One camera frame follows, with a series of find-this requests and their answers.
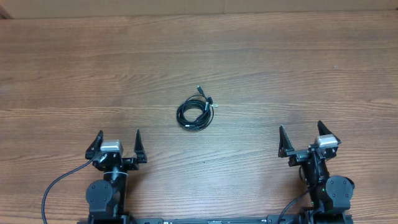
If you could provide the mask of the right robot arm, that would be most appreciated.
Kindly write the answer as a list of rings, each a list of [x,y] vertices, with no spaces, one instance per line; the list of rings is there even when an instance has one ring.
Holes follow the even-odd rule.
[[[336,157],[341,140],[322,121],[317,122],[319,135],[306,149],[295,150],[283,126],[279,127],[280,158],[287,157],[288,165],[299,167],[299,177],[307,190],[293,199],[281,211],[277,223],[353,223],[345,211],[351,207],[354,182],[341,175],[330,175],[326,162]],[[310,207],[303,207],[296,215],[287,210],[304,196],[309,195]]]

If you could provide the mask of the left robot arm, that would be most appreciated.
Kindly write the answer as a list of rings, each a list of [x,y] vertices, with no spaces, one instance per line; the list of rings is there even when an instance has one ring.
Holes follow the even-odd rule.
[[[139,170],[147,162],[147,155],[136,132],[134,157],[123,157],[120,140],[104,140],[100,131],[85,152],[85,158],[103,172],[103,178],[92,182],[86,190],[89,204],[88,223],[135,223],[133,216],[125,211],[127,178],[130,170]]]

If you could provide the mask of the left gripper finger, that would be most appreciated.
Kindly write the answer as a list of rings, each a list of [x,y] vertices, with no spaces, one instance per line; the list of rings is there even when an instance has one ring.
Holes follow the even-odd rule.
[[[100,130],[95,140],[90,144],[90,146],[86,150],[85,159],[94,158],[95,154],[100,150],[102,142],[103,142],[103,131]]]
[[[136,160],[138,164],[147,163],[147,155],[142,144],[141,133],[139,129],[136,131],[134,152],[136,153]]]

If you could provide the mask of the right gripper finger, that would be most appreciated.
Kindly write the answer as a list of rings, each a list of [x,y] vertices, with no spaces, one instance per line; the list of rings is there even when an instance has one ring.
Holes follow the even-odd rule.
[[[341,144],[341,140],[340,140],[336,135],[334,135],[334,134],[324,125],[324,123],[323,123],[321,120],[319,120],[319,121],[317,122],[317,128],[318,128],[318,132],[319,132],[319,135],[320,135],[320,136],[324,136],[324,135],[329,135],[329,134],[331,134],[331,135],[333,135],[333,136],[336,138],[338,144]]]
[[[292,146],[287,133],[281,125],[279,127],[279,151],[278,151],[278,157],[288,157],[291,152],[294,151],[294,147]]]

